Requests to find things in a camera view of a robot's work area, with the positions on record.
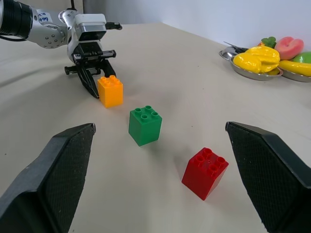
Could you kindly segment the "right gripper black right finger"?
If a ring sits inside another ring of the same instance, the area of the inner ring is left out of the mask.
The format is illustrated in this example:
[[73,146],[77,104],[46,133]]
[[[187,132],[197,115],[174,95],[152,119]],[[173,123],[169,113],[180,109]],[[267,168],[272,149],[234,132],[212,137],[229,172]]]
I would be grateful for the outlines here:
[[227,122],[246,192],[269,233],[311,231],[311,169],[275,133]]

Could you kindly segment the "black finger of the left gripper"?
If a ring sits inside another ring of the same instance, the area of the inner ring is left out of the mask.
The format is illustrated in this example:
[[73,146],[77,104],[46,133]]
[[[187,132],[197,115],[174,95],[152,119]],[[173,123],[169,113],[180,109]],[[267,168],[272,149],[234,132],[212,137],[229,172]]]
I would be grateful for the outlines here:
[[88,91],[88,93],[92,97],[98,99],[99,93],[92,74],[89,72],[89,70],[85,69],[84,67],[77,67],[77,70],[78,76],[84,88]]
[[117,76],[113,67],[111,66],[111,64],[108,60],[101,60],[98,63],[97,68],[99,68],[100,70],[102,70],[104,72],[105,77],[110,77],[111,75],[113,75],[115,77]]

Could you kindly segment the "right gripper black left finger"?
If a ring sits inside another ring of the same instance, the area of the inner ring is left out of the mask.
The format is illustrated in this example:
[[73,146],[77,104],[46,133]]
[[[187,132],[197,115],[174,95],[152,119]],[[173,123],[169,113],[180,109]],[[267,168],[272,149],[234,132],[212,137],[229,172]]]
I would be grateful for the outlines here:
[[95,124],[53,136],[0,198],[2,233],[67,233],[84,185]]

